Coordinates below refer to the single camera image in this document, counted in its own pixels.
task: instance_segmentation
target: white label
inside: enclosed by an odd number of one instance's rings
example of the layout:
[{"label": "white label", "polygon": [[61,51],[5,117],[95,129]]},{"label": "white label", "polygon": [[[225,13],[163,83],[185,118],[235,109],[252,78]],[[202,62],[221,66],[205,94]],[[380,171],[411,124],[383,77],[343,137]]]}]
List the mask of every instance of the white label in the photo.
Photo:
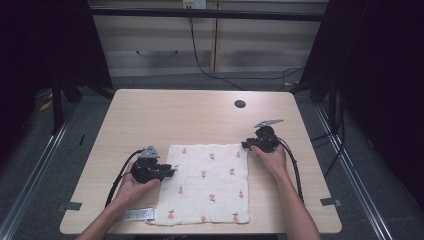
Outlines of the white label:
[{"label": "white label", "polygon": [[155,220],[156,209],[145,208],[140,210],[129,210],[125,213],[124,221]]}]

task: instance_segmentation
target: hand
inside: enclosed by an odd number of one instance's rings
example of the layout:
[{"label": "hand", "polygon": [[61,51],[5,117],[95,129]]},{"label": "hand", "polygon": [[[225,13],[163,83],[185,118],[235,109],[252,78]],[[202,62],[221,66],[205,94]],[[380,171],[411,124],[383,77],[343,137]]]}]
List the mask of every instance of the hand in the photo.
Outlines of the hand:
[{"label": "hand", "polygon": [[251,146],[250,149],[262,159],[268,171],[273,175],[281,170],[287,172],[286,152],[281,144],[271,153],[265,153],[257,146]]},{"label": "hand", "polygon": [[[133,162],[128,164],[127,173],[131,171],[133,164]],[[152,179],[145,184],[141,184],[134,179],[131,173],[125,174],[114,201],[122,204],[125,209],[128,209],[137,202],[147,190],[159,185],[159,179]]]}]

